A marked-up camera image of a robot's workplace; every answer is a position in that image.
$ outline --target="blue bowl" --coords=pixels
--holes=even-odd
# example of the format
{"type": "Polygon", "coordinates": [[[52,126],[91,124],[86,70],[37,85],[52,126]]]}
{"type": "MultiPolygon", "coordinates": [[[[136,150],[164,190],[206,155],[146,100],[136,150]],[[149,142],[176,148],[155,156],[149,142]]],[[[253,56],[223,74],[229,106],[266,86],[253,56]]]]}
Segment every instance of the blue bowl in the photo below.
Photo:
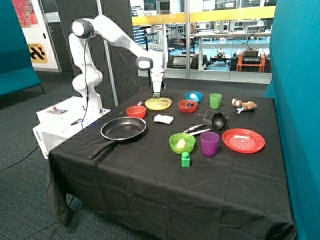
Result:
{"type": "Polygon", "coordinates": [[[198,103],[200,103],[202,100],[202,93],[198,92],[198,91],[189,91],[185,94],[185,97],[186,97],[186,99],[194,100],[194,101],[197,101],[198,103]],[[196,97],[194,97],[194,98],[190,97],[191,94],[195,94],[196,97]]]}

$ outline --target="figurine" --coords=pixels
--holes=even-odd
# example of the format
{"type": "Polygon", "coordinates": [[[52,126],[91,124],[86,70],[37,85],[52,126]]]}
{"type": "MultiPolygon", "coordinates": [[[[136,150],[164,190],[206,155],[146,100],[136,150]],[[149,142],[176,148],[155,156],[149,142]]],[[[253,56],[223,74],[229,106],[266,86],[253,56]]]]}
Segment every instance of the figurine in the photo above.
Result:
{"type": "Polygon", "coordinates": [[[255,104],[253,101],[242,102],[241,100],[237,100],[235,98],[232,99],[232,105],[237,108],[243,107],[243,112],[257,108],[257,104],[255,104]]]}

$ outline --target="glass window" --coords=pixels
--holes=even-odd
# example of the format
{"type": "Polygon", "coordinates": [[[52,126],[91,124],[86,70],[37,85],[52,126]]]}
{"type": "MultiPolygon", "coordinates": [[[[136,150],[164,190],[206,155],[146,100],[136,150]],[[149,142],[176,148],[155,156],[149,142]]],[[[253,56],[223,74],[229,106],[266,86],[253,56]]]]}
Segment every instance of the glass window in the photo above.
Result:
{"type": "Polygon", "coordinates": [[[166,76],[269,83],[276,0],[131,0],[135,41],[165,52],[166,76]]]}

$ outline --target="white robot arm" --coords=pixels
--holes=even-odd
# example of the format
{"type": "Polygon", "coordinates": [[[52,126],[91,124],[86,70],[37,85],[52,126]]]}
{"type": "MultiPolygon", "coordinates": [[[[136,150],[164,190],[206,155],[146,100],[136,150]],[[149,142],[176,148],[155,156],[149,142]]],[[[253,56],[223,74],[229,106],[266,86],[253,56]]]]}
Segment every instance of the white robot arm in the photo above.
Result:
{"type": "Polygon", "coordinates": [[[73,80],[72,85],[84,99],[88,95],[88,114],[91,112],[93,114],[101,113],[103,109],[100,95],[95,91],[95,86],[102,81],[103,77],[93,64],[88,46],[85,49],[88,38],[93,38],[95,35],[101,36],[115,47],[126,48],[136,55],[135,65],[143,71],[151,70],[154,96],[160,97],[165,76],[165,56],[162,51],[142,49],[120,27],[104,15],[99,15],[95,19],[84,18],[74,21],[72,32],[69,36],[70,50],[75,65],[82,71],[82,74],[73,80]]]}

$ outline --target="red plate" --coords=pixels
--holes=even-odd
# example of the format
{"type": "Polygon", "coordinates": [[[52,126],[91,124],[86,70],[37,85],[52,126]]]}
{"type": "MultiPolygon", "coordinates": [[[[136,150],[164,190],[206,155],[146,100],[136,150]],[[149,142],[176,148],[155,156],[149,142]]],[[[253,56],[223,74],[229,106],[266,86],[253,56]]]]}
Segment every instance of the red plate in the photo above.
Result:
{"type": "Polygon", "coordinates": [[[260,134],[243,128],[225,131],[222,140],[228,148],[243,154],[256,153],[265,145],[265,139],[260,134]]]}

